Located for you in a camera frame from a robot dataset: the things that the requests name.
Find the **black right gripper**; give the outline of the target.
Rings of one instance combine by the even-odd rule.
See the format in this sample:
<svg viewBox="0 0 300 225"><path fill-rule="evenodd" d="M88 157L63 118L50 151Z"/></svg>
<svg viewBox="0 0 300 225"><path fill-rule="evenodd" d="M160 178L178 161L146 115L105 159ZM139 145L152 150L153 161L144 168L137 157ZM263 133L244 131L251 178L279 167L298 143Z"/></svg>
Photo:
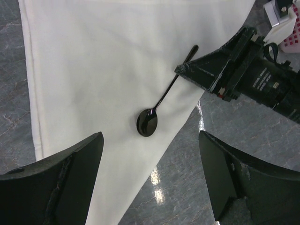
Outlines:
<svg viewBox="0 0 300 225"><path fill-rule="evenodd" d="M300 73L287 60L277 61L278 47L242 27L217 50L178 65L175 73L224 101L241 94L286 118L300 121Z"/></svg>

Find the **black spoon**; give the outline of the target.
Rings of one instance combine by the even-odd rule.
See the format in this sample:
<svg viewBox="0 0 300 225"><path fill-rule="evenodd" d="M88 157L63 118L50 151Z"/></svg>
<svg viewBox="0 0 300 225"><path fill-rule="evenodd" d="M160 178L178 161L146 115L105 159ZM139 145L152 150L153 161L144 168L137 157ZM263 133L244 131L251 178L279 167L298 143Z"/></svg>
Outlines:
<svg viewBox="0 0 300 225"><path fill-rule="evenodd" d="M148 108L140 112L136 120L136 129L141 136L150 137L156 131L158 125L157 108L160 106L178 77L179 75L176 74L162 97L153 108Z"/></svg>

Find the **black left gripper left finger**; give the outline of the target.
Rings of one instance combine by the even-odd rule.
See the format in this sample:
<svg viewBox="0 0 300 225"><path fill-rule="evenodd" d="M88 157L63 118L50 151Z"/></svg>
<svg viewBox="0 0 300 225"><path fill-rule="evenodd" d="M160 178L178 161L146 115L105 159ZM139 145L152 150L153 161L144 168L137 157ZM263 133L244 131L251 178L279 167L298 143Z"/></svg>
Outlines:
<svg viewBox="0 0 300 225"><path fill-rule="evenodd" d="M104 137L94 133L74 146L0 177L2 225L86 223Z"/></svg>

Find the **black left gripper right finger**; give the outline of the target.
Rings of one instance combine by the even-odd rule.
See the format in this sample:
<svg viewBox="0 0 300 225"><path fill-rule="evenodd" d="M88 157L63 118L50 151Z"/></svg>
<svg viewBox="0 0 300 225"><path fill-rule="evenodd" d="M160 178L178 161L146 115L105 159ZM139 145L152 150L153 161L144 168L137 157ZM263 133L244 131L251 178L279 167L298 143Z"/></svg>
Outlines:
<svg viewBox="0 0 300 225"><path fill-rule="evenodd" d="M206 131L199 149L210 203L223 222L235 200L244 199L256 225L300 223L300 173L251 156Z"/></svg>

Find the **cream cloth napkin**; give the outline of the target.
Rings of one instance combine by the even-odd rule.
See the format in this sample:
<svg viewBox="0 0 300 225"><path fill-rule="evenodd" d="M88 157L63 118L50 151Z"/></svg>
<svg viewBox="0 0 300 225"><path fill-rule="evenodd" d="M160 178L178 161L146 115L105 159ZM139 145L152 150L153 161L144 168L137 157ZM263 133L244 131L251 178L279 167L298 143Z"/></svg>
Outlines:
<svg viewBox="0 0 300 225"><path fill-rule="evenodd" d="M187 121L203 90L179 78L197 57L225 44L252 0L21 0L36 159L96 132L104 150L87 216L116 225ZM138 114L157 109L158 126L138 134Z"/></svg>

